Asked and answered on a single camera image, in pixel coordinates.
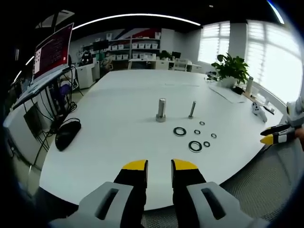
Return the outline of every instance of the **office room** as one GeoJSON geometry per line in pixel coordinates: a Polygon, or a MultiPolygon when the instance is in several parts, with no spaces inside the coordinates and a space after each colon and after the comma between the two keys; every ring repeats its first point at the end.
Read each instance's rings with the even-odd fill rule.
{"type": "Polygon", "coordinates": [[[31,208],[17,214],[40,227],[295,221],[301,15],[280,0],[103,8],[17,9],[2,105],[9,178],[31,208]]]}

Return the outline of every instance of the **window blinds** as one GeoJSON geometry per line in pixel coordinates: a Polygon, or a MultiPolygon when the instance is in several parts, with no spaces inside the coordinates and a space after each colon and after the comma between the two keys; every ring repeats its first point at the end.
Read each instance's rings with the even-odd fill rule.
{"type": "Polygon", "coordinates": [[[246,61],[249,74],[283,102],[297,99],[303,66],[299,45],[285,28],[248,21],[246,61]]]}
{"type": "Polygon", "coordinates": [[[226,54],[229,36],[229,21],[204,26],[200,35],[198,61],[213,63],[217,60],[217,55],[226,54]]]}

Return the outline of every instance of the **small washer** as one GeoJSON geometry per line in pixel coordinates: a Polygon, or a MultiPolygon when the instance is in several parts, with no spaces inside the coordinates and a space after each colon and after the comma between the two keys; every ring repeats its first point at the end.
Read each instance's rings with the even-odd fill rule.
{"type": "Polygon", "coordinates": [[[183,137],[183,136],[186,135],[187,132],[186,132],[185,128],[176,127],[176,128],[174,128],[173,133],[174,133],[176,136],[178,136],[178,137],[183,137]],[[182,134],[178,134],[178,133],[177,133],[177,130],[182,130],[182,134]]]}
{"type": "Polygon", "coordinates": [[[189,143],[189,149],[190,149],[192,152],[194,152],[194,153],[199,153],[199,152],[201,151],[202,148],[203,148],[202,145],[201,145],[200,142],[198,142],[198,141],[191,141],[191,142],[189,143]],[[197,150],[195,150],[195,149],[192,147],[192,144],[197,144],[197,145],[199,146],[199,148],[198,148],[197,150]]]}
{"type": "Polygon", "coordinates": [[[205,147],[210,147],[210,143],[207,142],[207,141],[205,141],[203,144],[204,144],[205,147]]]}

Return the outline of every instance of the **ceiling light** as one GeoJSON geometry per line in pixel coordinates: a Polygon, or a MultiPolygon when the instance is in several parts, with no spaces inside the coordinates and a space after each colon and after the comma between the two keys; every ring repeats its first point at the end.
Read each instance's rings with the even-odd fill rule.
{"type": "Polygon", "coordinates": [[[30,63],[30,61],[33,60],[33,58],[34,58],[34,56],[32,56],[25,65],[27,66],[30,63]]]}
{"type": "Polygon", "coordinates": [[[281,17],[279,11],[277,11],[277,9],[273,6],[273,4],[271,3],[271,1],[267,1],[269,3],[269,5],[271,6],[272,10],[275,12],[276,17],[279,19],[281,24],[284,24],[283,18],[281,17]]]}
{"type": "Polygon", "coordinates": [[[19,71],[19,73],[17,74],[17,76],[15,77],[15,80],[14,80],[14,82],[17,80],[17,78],[19,77],[19,75],[21,74],[21,72],[22,72],[22,70],[21,71],[19,71]]]}
{"type": "Polygon", "coordinates": [[[120,15],[114,15],[114,16],[109,16],[109,17],[105,17],[105,18],[99,18],[99,19],[96,19],[96,20],[92,20],[92,21],[89,21],[89,22],[84,23],[82,25],[78,25],[78,26],[74,27],[73,30],[77,29],[77,28],[80,28],[80,27],[83,27],[85,25],[94,23],[94,22],[101,21],[101,20],[107,20],[107,19],[112,19],[112,18],[120,18],[120,17],[128,17],[128,16],[152,16],[152,17],[170,18],[170,19],[181,20],[181,21],[193,24],[193,25],[200,26],[199,23],[196,23],[196,22],[193,22],[193,21],[190,21],[190,20],[186,20],[186,19],[182,19],[182,18],[173,17],[173,16],[166,16],[166,15],[161,15],[161,14],[151,14],[151,13],[129,13],[129,14],[120,14],[120,15]]]}

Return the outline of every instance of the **paper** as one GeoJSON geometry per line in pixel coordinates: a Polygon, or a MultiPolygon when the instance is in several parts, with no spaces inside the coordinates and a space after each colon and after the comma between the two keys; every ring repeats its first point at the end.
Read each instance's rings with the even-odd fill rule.
{"type": "Polygon", "coordinates": [[[218,93],[223,98],[230,101],[231,103],[243,103],[246,100],[244,96],[236,94],[231,89],[223,88],[217,85],[208,85],[208,86],[211,90],[218,93]]]}

